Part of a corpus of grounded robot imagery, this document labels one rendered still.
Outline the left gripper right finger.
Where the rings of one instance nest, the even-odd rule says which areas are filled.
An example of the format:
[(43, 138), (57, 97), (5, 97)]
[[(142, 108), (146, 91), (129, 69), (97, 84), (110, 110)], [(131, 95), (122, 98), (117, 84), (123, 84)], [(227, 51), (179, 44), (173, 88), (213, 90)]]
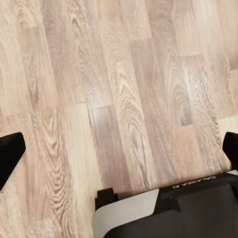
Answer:
[(233, 168), (238, 172), (238, 134), (226, 132), (222, 149), (232, 163)]

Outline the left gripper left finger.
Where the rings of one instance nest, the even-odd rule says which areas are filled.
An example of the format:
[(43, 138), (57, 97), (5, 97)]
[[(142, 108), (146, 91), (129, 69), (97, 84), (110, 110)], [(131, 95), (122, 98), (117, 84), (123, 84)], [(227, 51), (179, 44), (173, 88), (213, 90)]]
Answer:
[(0, 191), (26, 151), (21, 132), (0, 137)]

